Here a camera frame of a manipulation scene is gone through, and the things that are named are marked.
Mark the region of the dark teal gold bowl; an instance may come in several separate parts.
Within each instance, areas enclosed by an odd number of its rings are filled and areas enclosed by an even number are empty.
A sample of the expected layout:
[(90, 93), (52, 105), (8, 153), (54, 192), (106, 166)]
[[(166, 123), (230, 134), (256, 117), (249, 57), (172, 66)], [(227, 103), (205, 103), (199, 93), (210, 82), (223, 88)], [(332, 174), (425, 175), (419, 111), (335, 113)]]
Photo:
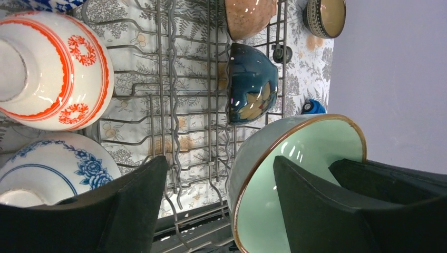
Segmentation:
[(278, 82), (278, 68), (263, 52), (249, 45), (232, 43), (229, 123), (243, 125), (266, 114), (276, 103)]

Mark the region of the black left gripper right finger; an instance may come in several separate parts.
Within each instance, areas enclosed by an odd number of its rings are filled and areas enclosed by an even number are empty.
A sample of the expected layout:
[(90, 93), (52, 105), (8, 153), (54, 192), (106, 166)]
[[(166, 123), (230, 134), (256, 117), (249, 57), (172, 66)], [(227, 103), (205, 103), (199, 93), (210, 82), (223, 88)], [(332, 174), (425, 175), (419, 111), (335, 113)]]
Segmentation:
[(446, 196), (401, 205), (345, 189), (283, 156), (273, 167), (292, 252), (446, 252)]

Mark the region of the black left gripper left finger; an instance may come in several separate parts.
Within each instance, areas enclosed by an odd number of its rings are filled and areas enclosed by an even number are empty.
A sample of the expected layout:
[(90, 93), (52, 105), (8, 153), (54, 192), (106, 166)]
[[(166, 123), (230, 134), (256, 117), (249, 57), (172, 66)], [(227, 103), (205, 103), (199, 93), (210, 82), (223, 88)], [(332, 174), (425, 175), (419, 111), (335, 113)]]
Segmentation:
[(159, 155), (53, 206), (1, 205), (1, 252), (149, 252), (167, 170)]

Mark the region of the light green bowl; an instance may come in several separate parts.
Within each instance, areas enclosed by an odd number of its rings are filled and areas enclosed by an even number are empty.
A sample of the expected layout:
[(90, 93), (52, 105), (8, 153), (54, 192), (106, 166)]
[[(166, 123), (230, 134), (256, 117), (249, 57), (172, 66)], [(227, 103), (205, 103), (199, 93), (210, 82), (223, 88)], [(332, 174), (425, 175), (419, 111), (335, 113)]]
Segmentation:
[(228, 180), (234, 240), (242, 252), (372, 252), (360, 211), (370, 199), (333, 175), (338, 161), (365, 162), (361, 128), (340, 114), (277, 120), (238, 150)]

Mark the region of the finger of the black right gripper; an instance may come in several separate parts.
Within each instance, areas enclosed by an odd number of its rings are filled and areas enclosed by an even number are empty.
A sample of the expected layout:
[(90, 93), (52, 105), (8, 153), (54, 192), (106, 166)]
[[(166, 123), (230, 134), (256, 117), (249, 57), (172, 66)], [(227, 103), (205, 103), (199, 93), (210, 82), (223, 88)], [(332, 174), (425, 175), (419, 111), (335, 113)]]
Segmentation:
[(329, 170), (345, 189), (401, 205), (446, 196), (446, 175), (391, 166), (375, 161), (343, 159)]

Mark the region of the dark brown patterned bowl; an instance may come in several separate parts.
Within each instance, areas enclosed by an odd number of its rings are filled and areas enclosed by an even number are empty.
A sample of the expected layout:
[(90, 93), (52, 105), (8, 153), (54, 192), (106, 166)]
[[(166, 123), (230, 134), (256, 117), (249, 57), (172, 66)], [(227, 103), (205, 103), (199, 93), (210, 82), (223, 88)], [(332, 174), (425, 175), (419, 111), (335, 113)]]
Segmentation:
[(337, 38), (346, 20), (345, 0), (309, 0), (303, 9), (304, 26), (320, 38)]

